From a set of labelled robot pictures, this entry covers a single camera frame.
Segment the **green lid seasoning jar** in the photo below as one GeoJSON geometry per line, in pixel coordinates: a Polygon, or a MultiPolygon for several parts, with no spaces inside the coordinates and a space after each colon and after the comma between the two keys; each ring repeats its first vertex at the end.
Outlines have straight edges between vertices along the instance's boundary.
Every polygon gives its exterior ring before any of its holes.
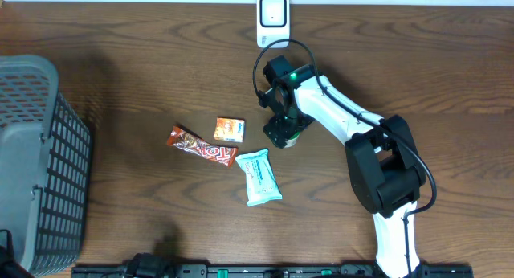
{"type": "Polygon", "coordinates": [[[294,146],[296,144],[297,140],[298,140],[298,136],[296,136],[292,139],[286,140],[284,148],[286,149],[286,148],[290,148],[290,147],[294,146]]]}

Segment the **orange tissue pack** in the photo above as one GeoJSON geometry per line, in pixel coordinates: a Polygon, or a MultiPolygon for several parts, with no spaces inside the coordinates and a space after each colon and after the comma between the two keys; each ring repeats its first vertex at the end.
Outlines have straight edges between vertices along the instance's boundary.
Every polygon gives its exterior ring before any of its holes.
{"type": "Polygon", "coordinates": [[[242,143],[244,132],[245,120],[218,117],[214,129],[214,139],[242,143]]]}

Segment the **teal wet wipes pack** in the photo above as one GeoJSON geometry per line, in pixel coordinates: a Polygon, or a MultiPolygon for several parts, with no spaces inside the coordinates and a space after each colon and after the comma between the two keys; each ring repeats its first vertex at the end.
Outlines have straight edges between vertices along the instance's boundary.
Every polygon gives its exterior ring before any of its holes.
{"type": "Polygon", "coordinates": [[[258,206],[283,198],[276,183],[268,154],[268,149],[261,149],[254,153],[240,154],[235,159],[246,175],[248,206],[258,206]]]}

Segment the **red chocolate bar wrapper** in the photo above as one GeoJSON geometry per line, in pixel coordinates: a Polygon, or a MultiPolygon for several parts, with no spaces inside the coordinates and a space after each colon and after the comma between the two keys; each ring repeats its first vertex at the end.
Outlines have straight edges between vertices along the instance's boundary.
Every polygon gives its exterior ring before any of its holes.
{"type": "Polygon", "coordinates": [[[177,126],[173,127],[166,144],[228,167],[232,166],[238,153],[235,147],[212,145],[177,126]]]}

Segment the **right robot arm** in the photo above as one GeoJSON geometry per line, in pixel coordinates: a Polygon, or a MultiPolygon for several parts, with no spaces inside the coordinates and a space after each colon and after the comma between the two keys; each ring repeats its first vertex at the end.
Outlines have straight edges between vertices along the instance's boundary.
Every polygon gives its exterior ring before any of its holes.
{"type": "Polygon", "coordinates": [[[259,103],[274,113],[263,131],[284,149],[313,121],[345,147],[349,178],[360,204],[373,216],[375,263],[386,277],[422,277],[414,242],[414,211],[426,182],[410,128],[399,116],[385,119],[338,92],[312,65],[294,68],[280,55],[267,62],[270,84],[259,103]]]}

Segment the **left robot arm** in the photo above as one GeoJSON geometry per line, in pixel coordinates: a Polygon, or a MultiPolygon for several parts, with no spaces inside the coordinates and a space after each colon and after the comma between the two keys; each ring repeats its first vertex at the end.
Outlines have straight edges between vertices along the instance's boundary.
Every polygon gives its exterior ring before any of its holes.
{"type": "MultiPolygon", "coordinates": [[[[176,270],[170,262],[149,253],[136,254],[120,266],[76,266],[71,278],[153,278],[175,277],[176,270]]],[[[33,278],[14,258],[12,234],[1,230],[1,278],[33,278]]]]}

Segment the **white barcode scanner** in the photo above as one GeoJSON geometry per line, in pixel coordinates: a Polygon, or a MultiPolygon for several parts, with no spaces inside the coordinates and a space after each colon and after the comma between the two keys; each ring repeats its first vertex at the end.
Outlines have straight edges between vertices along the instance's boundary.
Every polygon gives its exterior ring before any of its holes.
{"type": "Polygon", "coordinates": [[[271,48],[288,46],[290,37],[290,1],[289,0],[257,0],[256,1],[256,43],[265,48],[279,39],[271,48]]]}

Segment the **grey plastic mesh basket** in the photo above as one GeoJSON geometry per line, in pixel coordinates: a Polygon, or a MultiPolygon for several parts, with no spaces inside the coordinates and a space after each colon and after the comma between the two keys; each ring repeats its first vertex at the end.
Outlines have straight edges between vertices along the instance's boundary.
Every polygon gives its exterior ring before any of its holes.
{"type": "Polygon", "coordinates": [[[92,136],[37,55],[1,58],[1,253],[32,276],[66,269],[84,239],[92,136]]]}

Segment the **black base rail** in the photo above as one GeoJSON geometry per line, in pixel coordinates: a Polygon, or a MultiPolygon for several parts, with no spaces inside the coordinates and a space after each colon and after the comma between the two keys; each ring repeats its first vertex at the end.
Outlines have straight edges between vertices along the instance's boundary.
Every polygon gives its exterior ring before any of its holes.
{"type": "Polygon", "coordinates": [[[182,264],[166,267],[158,273],[148,270],[130,272],[126,266],[77,266],[71,270],[71,278],[116,277],[176,277],[176,278],[309,278],[309,277],[383,277],[373,264],[342,264],[336,266],[206,266],[182,264]]]}

